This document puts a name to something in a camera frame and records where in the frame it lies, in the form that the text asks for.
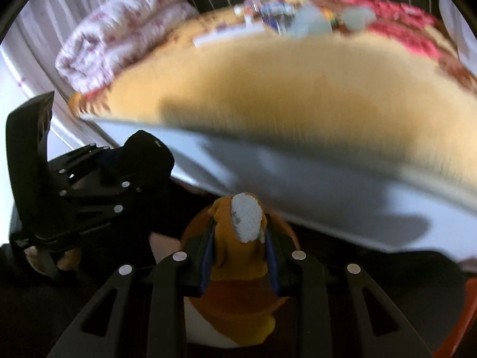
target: metal screw head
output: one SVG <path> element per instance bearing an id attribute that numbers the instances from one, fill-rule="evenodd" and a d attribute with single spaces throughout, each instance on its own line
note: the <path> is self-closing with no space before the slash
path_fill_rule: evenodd
<path id="1" fill-rule="evenodd" d="M 123 276 L 130 274 L 132 271 L 133 271 L 133 267 L 127 264 L 119 268 L 119 274 L 122 274 Z"/>
<path id="2" fill-rule="evenodd" d="M 300 260 L 300 261 L 304 260 L 306 258 L 306 253 L 301 250 L 295 250 L 292 253 L 292 258 L 294 258 L 295 260 Z"/>
<path id="3" fill-rule="evenodd" d="M 358 274 L 361 272 L 361 268 L 359 265 L 356 264 L 349 264 L 346 269 L 348 270 L 349 273 L 351 274 Z"/>
<path id="4" fill-rule="evenodd" d="M 185 251 L 176 251 L 172 256 L 174 261 L 184 261 L 186 258 L 187 253 Z"/>

